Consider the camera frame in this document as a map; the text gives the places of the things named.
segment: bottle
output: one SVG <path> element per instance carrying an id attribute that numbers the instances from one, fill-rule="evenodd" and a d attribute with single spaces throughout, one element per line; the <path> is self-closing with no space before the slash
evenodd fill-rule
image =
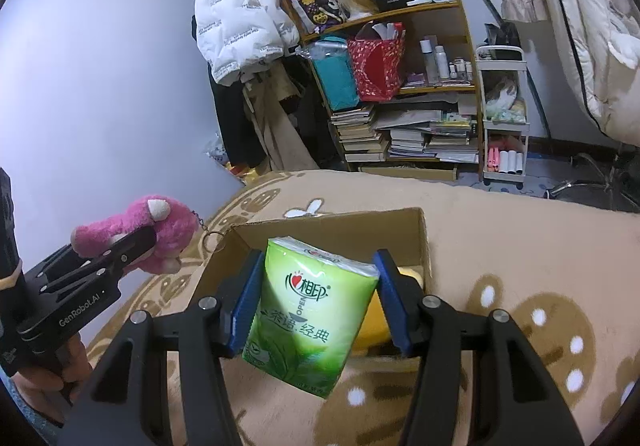
<path id="1" fill-rule="evenodd" d="M 449 79 L 449 60 L 447 53 L 444 52 L 442 46 L 436 46 L 436 64 L 438 64 L 438 73 L 441 80 Z"/>
<path id="2" fill-rule="evenodd" d="M 435 85 L 440 81 L 438 76 L 438 64 L 436 64 L 436 55 L 433 53 L 431 40 L 425 39 L 420 41 L 420 48 L 424 57 L 424 68 L 427 72 L 427 82 Z"/>
<path id="3" fill-rule="evenodd" d="M 466 79 L 469 81 L 473 81 L 474 80 L 474 68 L 471 65 L 471 62 L 466 62 L 465 63 L 465 67 L 466 67 Z"/>
<path id="4" fill-rule="evenodd" d="M 465 61 L 462 58 L 456 58 L 453 63 L 456 65 L 456 73 L 459 80 L 466 80 Z"/>

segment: puffer jacket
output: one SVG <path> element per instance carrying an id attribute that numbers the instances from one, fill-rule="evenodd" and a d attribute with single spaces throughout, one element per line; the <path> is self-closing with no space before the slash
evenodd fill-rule
<path id="1" fill-rule="evenodd" d="M 267 70 L 300 39 L 278 0 L 195 0 L 195 17 L 198 48 L 221 85 Z"/>

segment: wall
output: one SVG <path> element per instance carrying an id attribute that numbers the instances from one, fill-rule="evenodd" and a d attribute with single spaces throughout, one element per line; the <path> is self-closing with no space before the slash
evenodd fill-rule
<path id="1" fill-rule="evenodd" d="M 0 10 L 0 166 L 26 268 L 139 196 L 169 195 L 207 217 L 240 188 L 203 153 L 217 121 L 192 15 L 193 0 Z M 121 301 L 144 278 L 126 277 Z"/>
<path id="2" fill-rule="evenodd" d="M 494 16 L 483 0 L 462 0 L 471 30 L 474 46 L 482 44 L 486 38 L 485 24 L 495 23 Z M 492 0 L 498 11 L 502 0 Z M 580 110 L 578 100 L 569 87 L 562 71 L 558 49 L 554 40 L 551 22 L 532 24 L 518 23 L 520 41 L 526 53 L 527 65 L 538 89 L 554 139 L 580 141 L 593 145 L 616 147 L 617 143 L 603 136 L 587 115 Z M 527 103 L 530 105 L 529 120 L 532 136 L 545 136 L 538 112 L 525 85 Z"/>

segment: white bedding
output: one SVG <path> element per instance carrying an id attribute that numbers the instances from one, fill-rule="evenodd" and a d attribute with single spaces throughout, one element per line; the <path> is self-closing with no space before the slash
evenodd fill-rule
<path id="1" fill-rule="evenodd" d="M 607 136 L 640 146 L 638 8 L 632 0 L 547 3 L 562 67 L 581 108 Z"/>

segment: shelf board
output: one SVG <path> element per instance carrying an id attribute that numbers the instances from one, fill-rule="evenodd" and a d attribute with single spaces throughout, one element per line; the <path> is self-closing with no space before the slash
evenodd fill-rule
<path id="1" fill-rule="evenodd" d="M 457 8 L 460 6 L 458 1 L 451 2 L 441 2 L 441 3 L 431 3 L 431 4 L 418 4 L 417 6 L 410 6 L 408 8 L 401 8 L 399 10 L 391 10 L 388 12 L 377 13 L 375 15 L 370 15 L 369 17 L 363 17 L 361 19 L 349 20 L 348 22 L 344 22 L 342 24 L 338 24 L 337 26 L 332 26 L 330 28 L 325 29 L 322 32 L 322 35 L 327 35 L 328 33 L 335 33 L 341 30 L 345 30 L 347 28 L 352 28 L 353 26 L 362 26 L 367 22 L 371 22 L 372 20 L 384 20 L 391 17 L 396 17 L 398 15 L 407 15 L 411 13 L 419 13 L 431 10 L 445 10 L 448 8 Z M 306 44 L 307 42 L 311 42 L 316 38 L 319 38 L 321 35 L 318 33 L 310 33 L 309 35 L 302 35 L 300 40 Z"/>
<path id="2" fill-rule="evenodd" d="M 495 181 L 507 181 L 507 182 L 523 182 L 527 177 L 524 173 L 506 173 L 502 171 L 483 171 L 485 179 L 494 179 Z"/>
<path id="3" fill-rule="evenodd" d="M 527 62 L 521 60 L 476 60 L 479 71 L 526 71 Z"/>
<path id="4" fill-rule="evenodd" d="M 400 89 L 397 96 L 407 96 L 409 94 L 427 94 L 430 92 L 475 92 L 476 86 L 471 85 L 440 85 L 435 87 L 407 87 Z"/>
<path id="5" fill-rule="evenodd" d="M 387 163 L 439 163 L 440 160 L 437 157 L 388 157 Z"/>
<path id="6" fill-rule="evenodd" d="M 529 134 L 528 123 L 496 123 L 490 119 L 483 119 L 482 123 L 484 128 L 488 131 L 504 131 L 520 133 L 523 136 Z"/>

